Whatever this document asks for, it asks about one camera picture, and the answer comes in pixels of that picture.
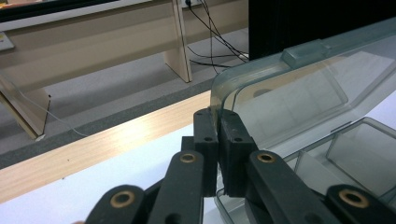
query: floor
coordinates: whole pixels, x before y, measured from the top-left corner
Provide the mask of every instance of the floor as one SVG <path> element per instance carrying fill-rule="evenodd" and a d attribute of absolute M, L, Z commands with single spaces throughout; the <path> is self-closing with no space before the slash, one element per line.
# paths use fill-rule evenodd
<path fill-rule="evenodd" d="M 236 49 L 248 52 L 248 29 L 223 37 Z M 210 40 L 190 44 L 200 55 L 210 55 Z M 230 51 L 213 41 L 213 55 Z M 191 60 L 210 63 L 190 51 Z M 242 63 L 236 57 L 220 57 L 214 63 L 234 66 Z M 0 169 L 28 160 L 49 150 L 101 132 L 127 120 L 161 107 L 208 91 L 217 75 L 212 66 L 191 63 L 193 81 L 185 83 L 156 54 L 120 64 L 96 73 L 77 77 L 45 88 L 51 96 L 45 136 L 32 140 L 0 105 Z"/>

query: beige desk panel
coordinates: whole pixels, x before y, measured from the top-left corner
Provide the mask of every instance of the beige desk panel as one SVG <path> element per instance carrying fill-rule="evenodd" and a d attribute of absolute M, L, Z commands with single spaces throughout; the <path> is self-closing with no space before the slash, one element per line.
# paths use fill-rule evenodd
<path fill-rule="evenodd" d="M 0 203 L 120 155 L 192 123 L 209 91 L 0 170 Z"/>

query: desk leg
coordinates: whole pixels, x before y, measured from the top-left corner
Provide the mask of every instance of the desk leg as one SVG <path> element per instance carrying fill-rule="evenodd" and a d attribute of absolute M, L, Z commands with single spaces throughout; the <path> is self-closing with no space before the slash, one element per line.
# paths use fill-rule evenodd
<path fill-rule="evenodd" d="M 172 0 L 175 25 L 177 31 L 177 49 L 170 49 L 163 54 L 166 64 L 169 65 L 185 82 L 192 81 L 189 55 L 186 52 L 187 41 L 185 37 L 182 8 L 179 1 Z"/>
<path fill-rule="evenodd" d="M 15 94 L 15 97 L 7 98 L 9 92 L 0 91 L 0 103 L 5 105 L 6 109 L 12 114 L 15 120 L 33 139 L 44 133 L 44 125 L 46 122 L 47 112 L 33 105 L 20 94 Z M 24 94 L 33 102 L 48 108 L 50 98 L 43 89 L 29 91 Z"/>

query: black monitor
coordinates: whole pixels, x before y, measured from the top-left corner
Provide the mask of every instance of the black monitor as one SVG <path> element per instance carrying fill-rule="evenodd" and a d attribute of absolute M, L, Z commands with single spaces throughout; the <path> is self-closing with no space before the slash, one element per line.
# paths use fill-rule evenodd
<path fill-rule="evenodd" d="M 396 0 L 249 0 L 249 59 L 396 16 Z"/>

